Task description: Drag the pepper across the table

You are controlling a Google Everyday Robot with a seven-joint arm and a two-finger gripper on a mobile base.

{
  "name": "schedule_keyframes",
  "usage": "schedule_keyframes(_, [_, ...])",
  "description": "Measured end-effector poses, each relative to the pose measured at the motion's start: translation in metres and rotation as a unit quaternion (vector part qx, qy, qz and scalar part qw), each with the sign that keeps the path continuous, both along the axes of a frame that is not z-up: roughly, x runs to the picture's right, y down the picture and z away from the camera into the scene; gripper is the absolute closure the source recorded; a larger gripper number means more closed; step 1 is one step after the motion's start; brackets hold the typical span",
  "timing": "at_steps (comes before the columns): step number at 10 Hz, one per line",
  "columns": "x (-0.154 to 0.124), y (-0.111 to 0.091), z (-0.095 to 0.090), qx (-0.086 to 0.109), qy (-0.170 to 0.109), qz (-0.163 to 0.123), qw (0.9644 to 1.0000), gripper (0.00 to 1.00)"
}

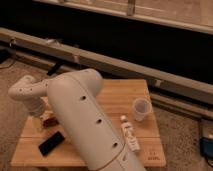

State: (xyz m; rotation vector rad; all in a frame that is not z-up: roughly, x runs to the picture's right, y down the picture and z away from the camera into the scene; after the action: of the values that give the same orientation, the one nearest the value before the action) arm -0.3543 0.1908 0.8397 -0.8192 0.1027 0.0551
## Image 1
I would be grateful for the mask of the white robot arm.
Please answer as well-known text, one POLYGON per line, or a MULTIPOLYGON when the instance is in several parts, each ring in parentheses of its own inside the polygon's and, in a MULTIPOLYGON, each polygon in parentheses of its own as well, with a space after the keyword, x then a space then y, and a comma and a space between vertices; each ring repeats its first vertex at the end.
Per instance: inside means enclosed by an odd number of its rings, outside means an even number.
POLYGON ((46 96, 59 123, 90 171, 146 171, 96 101, 102 77, 94 69, 60 74, 41 82, 26 75, 9 88, 33 116, 46 96))

